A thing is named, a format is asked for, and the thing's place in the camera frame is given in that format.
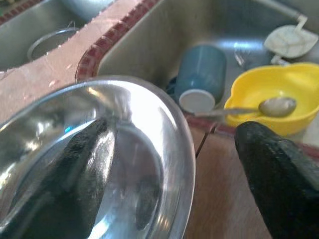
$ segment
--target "tile countertop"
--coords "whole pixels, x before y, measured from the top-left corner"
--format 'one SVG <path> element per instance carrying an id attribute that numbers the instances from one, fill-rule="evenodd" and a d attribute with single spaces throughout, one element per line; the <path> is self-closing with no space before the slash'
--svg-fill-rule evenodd
<path id="1" fill-rule="evenodd" d="M 61 87 L 74 83 L 84 52 L 140 0 L 117 0 L 57 48 L 33 62 L 0 72 L 0 123 Z"/>

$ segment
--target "mug bottom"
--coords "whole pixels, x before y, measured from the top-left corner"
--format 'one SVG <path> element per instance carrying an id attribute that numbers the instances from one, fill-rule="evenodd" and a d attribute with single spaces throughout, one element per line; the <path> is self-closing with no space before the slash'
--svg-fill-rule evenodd
<path id="1" fill-rule="evenodd" d="M 179 105 L 190 113 L 211 111 L 215 104 L 214 96 L 201 89 L 187 90 L 179 97 Z"/>

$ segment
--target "spoon handle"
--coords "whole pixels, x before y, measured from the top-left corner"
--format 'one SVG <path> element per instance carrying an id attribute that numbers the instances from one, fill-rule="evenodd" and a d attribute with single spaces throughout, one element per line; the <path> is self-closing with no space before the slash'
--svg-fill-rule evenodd
<path id="1" fill-rule="evenodd" d="M 258 109 L 254 108 L 228 108 L 213 110 L 209 112 L 197 112 L 194 113 L 196 117 L 216 117 L 216 116 L 226 116 L 226 115 L 241 115 L 259 112 Z"/>

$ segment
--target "yellow bowl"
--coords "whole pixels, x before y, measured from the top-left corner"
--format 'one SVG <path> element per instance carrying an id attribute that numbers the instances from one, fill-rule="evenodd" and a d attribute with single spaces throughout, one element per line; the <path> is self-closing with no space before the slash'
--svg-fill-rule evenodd
<path id="1" fill-rule="evenodd" d="M 260 102 L 278 96 L 296 99 L 297 107 L 291 115 L 283 118 L 266 117 L 258 113 L 229 115 L 227 123 L 238 126 L 246 121 L 256 121 L 280 135 L 303 130 L 319 111 L 319 65 L 296 63 L 247 71 L 235 80 L 225 108 L 258 108 Z"/>

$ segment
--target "gray bowl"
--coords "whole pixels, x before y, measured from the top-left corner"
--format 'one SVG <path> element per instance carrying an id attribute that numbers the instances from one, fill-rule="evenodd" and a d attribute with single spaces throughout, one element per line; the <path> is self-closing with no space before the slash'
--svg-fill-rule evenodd
<path id="1" fill-rule="evenodd" d="M 82 19 L 90 21 L 115 0 L 60 0 Z"/>
<path id="2" fill-rule="evenodd" d="M 108 116 L 117 119 L 116 156 L 89 238 L 182 238 L 195 181 L 193 144 L 182 112 L 143 80 L 95 80 L 52 93 L 2 125 L 0 226 L 70 137 Z M 141 209 L 152 190 L 157 198 Z"/>

